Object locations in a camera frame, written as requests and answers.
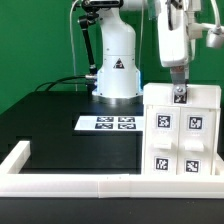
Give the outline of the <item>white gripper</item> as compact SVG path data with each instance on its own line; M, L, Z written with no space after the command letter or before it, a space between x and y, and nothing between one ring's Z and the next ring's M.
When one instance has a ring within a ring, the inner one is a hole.
M172 0L160 0L157 28L161 65L172 67L170 75L174 99L186 100L189 81L187 64L191 60L187 13L174 6Z

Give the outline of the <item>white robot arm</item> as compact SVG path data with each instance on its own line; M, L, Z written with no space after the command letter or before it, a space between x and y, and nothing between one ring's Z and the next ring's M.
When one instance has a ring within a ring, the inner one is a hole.
M224 26L216 0L209 0L214 12L212 24L198 23L195 14L201 0L90 0L98 15L103 40L103 64L97 73L95 95L118 101L142 96L140 71L135 64L135 31L120 18L120 12L147 10L157 19L161 65L170 70L173 93L187 95L188 67L194 58L195 40L207 32L207 45L219 48L224 40Z

